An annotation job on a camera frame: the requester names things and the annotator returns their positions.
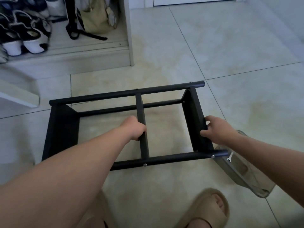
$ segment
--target black strap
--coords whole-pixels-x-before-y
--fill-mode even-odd
[[[65,0],[65,6],[66,6],[66,10],[67,10],[66,11],[67,19],[69,20],[69,23],[65,27],[65,29],[72,40],[76,40],[80,34],[83,34],[90,38],[102,40],[102,41],[105,41],[108,39],[106,37],[97,36],[97,35],[88,33],[84,30],[80,30],[77,28],[77,23],[76,23],[77,17],[76,17],[76,13],[75,13],[75,0]]]

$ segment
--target foot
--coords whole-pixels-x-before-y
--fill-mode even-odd
[[[225,206],[224,206],[224,202],[221,199],[221,197],[218,196],[217,194],[213,194],[212,196],[215,198],[216,203],[218,204],[220,209],[223,211],[223,213],[225,213]],[[187,228],[212,228],[212,227],[205,220],[197,218],[197,219],[192,220],[188,224]]]

